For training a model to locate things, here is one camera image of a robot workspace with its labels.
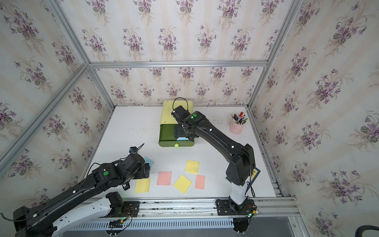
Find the blue sticky note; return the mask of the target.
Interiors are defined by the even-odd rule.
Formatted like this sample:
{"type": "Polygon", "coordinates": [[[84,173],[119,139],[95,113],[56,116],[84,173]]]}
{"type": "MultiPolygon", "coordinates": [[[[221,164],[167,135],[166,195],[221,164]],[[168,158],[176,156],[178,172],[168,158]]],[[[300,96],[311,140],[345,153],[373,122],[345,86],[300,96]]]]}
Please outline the blue sticky note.
{"type": "Polygon", "coordinates": [[[144,160],[145,160],[145,163],[146,163],[146,164],[149,164],[150,167],[153,167],[153,165],[154,165],[154,163],[155,163],[153,160],[151,160],[151,159],[148,158],[148,157],[144,157],[144,160]]]}
{"type": "Polygon", "coordinates": [[[177,140],[177,141],[189,141],[189,139],[186,138],[186,137],[179,137],[179,138],[177,138],[176,140],[177,140]]]}

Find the green top drawer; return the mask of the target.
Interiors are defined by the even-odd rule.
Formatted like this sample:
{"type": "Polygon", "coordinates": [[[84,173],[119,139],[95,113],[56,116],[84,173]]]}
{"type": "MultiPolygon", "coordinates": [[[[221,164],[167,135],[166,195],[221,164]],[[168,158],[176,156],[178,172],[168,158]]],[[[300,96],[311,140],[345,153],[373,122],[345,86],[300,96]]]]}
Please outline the green top drawer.
{"type": "Polygon", "coordinates": [[[174,137],[174,125],[160,125],[160,133],[159,133],[159,145],[161,147],[192,147],[194,146],[194,141],[177,141],[174,137]]]}

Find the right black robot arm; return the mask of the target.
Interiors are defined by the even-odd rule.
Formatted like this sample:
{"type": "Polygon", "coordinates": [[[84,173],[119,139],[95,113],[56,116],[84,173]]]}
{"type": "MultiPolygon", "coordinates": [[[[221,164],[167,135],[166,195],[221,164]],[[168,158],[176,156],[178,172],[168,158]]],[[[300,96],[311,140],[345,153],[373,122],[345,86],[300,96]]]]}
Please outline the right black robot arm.
{"type": "Polygon", "coordinates": [[[232,184],[230,202],[242,206],[247,199],[248,182],[256,167],[254,149],[249,144],[243,146],[223,134],[201,112],[190,113],[188,102],[186,108],[175,103],[172,104],[171,115],[178,123],[178,136],[190,141],[203,138],[223,155],[229,163],[226,176],[232,184]]]}

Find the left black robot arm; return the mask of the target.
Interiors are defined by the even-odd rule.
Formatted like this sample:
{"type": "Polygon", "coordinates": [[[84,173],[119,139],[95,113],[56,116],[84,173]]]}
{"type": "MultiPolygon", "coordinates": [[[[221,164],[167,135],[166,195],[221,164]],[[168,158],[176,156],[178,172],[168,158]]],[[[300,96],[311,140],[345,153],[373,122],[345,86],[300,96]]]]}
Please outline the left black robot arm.
{"type": "Polygon", "coordinates": [[[72,188],[58,196],[28,208],[14,211],[11,222],[17,237],[56,237],[82,222],[104,216],[121,216],[125,204],[110,188],[130,188],[133,179],[150,176],[150,165],[137,153],[112,163],[100,164],[72,188]]]}

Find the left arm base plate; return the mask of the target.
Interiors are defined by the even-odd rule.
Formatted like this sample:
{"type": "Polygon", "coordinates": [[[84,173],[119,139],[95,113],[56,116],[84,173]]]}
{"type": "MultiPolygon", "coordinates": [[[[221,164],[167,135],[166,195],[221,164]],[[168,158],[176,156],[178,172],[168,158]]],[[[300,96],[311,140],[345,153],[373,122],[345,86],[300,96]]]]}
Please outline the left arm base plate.
{"type": "Polygon", "coordinates": [[[116,206],[111,206],[111,211],[106,217],[126,217],[131,215],[133,218],[137,217],[139,208],[139,201],[125,201],[123,205],[117,204],[116,206]]]}

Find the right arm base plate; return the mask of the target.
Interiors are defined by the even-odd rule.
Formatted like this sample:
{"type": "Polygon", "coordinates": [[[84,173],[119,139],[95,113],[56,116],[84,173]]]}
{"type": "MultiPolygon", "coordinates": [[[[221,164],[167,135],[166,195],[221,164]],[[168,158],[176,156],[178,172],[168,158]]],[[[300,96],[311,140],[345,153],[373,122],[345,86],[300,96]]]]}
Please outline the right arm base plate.
{"type": "Polygon", "coordinates": [[[215,201],[218,216],[253,216],[258,213],[257,206],[252,199],[247,198],[238,205],[232,199],[217,199],[215,201]]]}

